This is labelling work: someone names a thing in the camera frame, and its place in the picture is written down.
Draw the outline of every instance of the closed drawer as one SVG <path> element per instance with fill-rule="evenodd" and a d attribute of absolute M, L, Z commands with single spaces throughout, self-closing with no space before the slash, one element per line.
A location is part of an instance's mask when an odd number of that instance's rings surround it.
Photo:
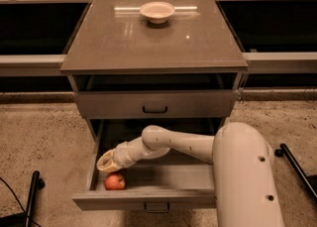
<path fill-rule="evenodd" d="M 228 117 L 236 98 L 235 90 L 75 93 L 88 119 Z"/>
<path fill-rule="evenodd" d="M 85 191 L 72 199 L 82 210 L 146 210 L 215 207 L 212 166 L 175 150 L 155 160 L 139 161 L 120 170 L 126 189 L 104 188 L 106 173 L 96 169 L 99 157 L 117 144 L 141 135 L 148 125 L 196 134 L 214 134 L 217 122 L 210 119 L 104 120 L 99 123 L 98 140 L 92 156 Z"/>

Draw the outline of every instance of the speckled floor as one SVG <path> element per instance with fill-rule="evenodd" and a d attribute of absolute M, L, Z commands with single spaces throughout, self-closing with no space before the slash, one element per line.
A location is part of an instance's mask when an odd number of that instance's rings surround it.
<path fill-rule="evenodd" d="M 317 174 L 317 101 L 293 94 L 245 94 L 230 122 L 257 128 L 274 149 L 286 143 L 310 174 Z M 84 189 L 94 142 L 71 94 L 0 95 L 0 176 L 26 205 L 34 170 L 46 187 L 35 220 L 43 227 L 217 226 L 215 209 L 148 214 L 141 211 L 83 212 L 71 196 Z M 317 204 L 286 159 L 275 158 L 274 176 L 286 227 L 313 227 Z M 21 212 L 0 183 L 0 216 Z"/>

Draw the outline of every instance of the cabinet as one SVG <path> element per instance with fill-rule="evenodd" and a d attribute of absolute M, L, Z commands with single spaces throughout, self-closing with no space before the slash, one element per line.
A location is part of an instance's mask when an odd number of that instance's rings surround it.
<path fill-rule="evenodd" d="M 175 7 L 166 23 L 140 15 L 153 1 Z M 86 190 L 73 200 L 83 210 L 214 206 L 212 166 L 176 151 L 125 170 L 123 191 L 106 191 L 95 164 L 150 124 L 216 133 L 246 71 L 214 0 L 94 0 L 61 67 L 96 142 Z"/>

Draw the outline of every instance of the black cable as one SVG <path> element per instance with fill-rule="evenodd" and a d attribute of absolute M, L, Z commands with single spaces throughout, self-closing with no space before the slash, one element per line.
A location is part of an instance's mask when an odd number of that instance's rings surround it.
<path fill-rule="evenodd" d="M 8 187 L 8 189 L 12 192 L 13 196 L 15 197 L 15 199 L 18 201 L 19 206 L 21 207 L 23 213 L 26 213 L 27 211 L 24 209 L 24 207 L 22 206 L 17 194 L 14 192 L 14 190 L 10 187 L 10 185 L 0 176 L 0 180 Z M 37 222 L 35 222 L 32 218 L 30 218 L 29 215 L 27 215 L 27 217 L 37 226 L 41 227 L 40 224 L 38 224 Z"/>

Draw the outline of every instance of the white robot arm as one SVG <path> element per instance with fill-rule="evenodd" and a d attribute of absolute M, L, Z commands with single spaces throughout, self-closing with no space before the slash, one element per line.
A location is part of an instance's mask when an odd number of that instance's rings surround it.
<path fill-rule="evenodd" d="M 169 149 L 214 165 L 220 227 L 284 227 L 271 170 L 272 148 L 244 123 L 230 123 L 215 137 L 149 126 L 141 137 L 105 153 L 97 168 L 128 168 L 140 159 L 162 157 Z"/>

